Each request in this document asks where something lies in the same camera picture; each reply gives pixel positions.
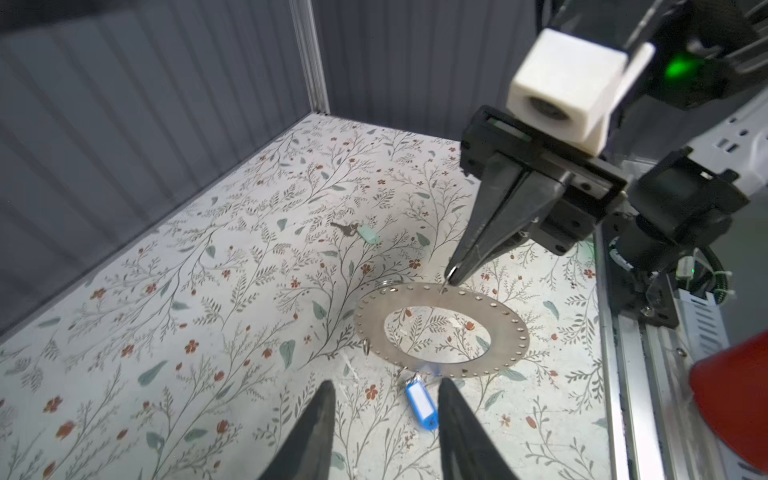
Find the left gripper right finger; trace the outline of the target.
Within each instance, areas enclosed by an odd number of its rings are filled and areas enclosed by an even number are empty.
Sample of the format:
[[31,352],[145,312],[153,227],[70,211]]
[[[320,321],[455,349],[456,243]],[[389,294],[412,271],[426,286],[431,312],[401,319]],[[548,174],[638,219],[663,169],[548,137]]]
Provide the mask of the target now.
[[448,378],[438,389],[438,420],[443,479],[518,479]]

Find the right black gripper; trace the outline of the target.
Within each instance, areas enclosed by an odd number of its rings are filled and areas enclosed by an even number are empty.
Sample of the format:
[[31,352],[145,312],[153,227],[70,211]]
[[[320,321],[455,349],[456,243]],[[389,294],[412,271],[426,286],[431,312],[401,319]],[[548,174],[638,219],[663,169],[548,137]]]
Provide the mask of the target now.
[[462,172],[480,189],[445,270],[451,286],[527,240],[567,253],[626,198],[629,177],[617,167],[487,105],[460,150]]

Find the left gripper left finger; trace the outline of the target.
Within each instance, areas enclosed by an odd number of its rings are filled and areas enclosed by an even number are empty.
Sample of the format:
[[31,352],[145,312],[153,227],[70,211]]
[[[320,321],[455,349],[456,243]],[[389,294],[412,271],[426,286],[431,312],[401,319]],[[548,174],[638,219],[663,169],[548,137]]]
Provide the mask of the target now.
[[335,406],[334,385],[330,380],[325,380],[259,479],[328,479]]

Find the blue key fob with keyring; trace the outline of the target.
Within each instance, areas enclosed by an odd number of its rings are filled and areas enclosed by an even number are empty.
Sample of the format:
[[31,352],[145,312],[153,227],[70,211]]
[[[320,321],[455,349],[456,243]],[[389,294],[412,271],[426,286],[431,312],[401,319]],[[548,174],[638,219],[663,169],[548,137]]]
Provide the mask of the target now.
[[420,375],[416,374],[406,382],[405,392],[419,424],[428,431],[436,430],[438,410]]

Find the green-capped key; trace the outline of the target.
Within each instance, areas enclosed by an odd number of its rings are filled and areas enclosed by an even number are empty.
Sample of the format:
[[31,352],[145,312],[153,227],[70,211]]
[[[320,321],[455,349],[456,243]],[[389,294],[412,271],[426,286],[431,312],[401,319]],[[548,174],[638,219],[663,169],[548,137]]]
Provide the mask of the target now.
[[378,233],[367,225],[358,223],[340,224],[335,222],[331,222],[330,225],[338,229],[346,237],[360,237],[366,244],[378,245],[381,242]]

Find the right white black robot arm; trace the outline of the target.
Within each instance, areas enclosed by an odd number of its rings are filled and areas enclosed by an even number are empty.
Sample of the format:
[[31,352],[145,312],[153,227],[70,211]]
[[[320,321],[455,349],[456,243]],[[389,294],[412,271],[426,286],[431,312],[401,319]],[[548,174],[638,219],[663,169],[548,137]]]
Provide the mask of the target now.
[[460,143],[480,187],[445,270],[459,286],[527,241],[556,255],[600,230],[610,309],[675,328],[671,275],[767,183],[767,97],[754,96],[647,173],[603,158],[623,110],[649,96],[683,111],[767,81],[767,5],[539,1],[537,37],[506,106],[480,107]]

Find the red pencil cup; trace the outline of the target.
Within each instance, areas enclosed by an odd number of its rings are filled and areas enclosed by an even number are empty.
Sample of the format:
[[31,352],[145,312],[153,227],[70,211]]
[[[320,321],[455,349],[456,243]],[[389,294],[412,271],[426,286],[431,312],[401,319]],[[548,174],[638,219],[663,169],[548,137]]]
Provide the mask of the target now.
[[703,359],[689,385],[703,420],[749,465],[767,471],[767,333]]

